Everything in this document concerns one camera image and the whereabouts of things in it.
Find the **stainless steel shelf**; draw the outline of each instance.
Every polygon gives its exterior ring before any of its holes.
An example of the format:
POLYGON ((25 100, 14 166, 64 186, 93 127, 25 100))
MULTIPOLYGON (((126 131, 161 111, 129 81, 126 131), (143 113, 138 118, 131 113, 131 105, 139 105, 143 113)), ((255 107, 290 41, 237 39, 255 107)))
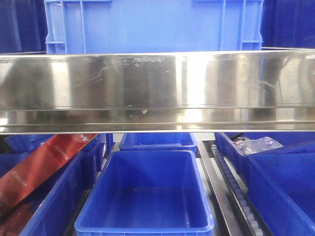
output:
POLYGON ((315 50, 0 56, 0 134, 315 130, 315 50))

